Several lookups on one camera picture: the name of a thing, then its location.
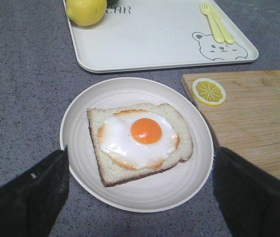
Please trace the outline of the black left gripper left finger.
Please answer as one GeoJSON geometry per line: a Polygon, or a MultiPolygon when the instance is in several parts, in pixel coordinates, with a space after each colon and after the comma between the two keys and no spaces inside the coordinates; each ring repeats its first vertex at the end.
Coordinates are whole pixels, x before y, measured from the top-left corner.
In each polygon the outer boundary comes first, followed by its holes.
{"type": "Polygon", "coordinates": [[[0,237],[47,237],[69,195],[67,150],[0,187],[0,237]]]}

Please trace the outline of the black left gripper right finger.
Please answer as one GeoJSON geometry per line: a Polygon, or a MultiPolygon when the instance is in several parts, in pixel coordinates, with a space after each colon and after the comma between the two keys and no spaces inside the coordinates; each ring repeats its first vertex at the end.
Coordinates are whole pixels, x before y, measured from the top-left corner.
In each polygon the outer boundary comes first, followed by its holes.
{"type": "Polygon", "coordinates": [[[214,196],[234,237],[280,237],[280,180],[221,147],[214,196]]]}

